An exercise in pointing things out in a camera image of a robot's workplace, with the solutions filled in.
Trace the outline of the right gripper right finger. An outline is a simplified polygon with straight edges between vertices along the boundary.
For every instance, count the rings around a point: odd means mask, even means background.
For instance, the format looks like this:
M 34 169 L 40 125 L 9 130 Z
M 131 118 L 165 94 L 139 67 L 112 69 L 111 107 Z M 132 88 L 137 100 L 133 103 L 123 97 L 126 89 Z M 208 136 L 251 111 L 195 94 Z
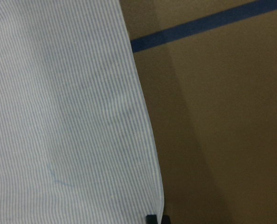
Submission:
M 162 220 L 161 220 L 161 224 L 171 224 L 170 217 L 168 215 L 163 215 Z

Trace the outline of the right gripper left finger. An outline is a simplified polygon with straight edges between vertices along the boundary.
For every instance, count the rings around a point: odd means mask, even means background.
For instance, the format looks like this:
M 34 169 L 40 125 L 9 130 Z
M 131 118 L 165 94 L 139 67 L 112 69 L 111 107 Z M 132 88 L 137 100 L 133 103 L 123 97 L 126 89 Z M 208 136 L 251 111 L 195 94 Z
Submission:
M 146 224 L 157 224 L 157 215 L 155 214 L 147 215 Z

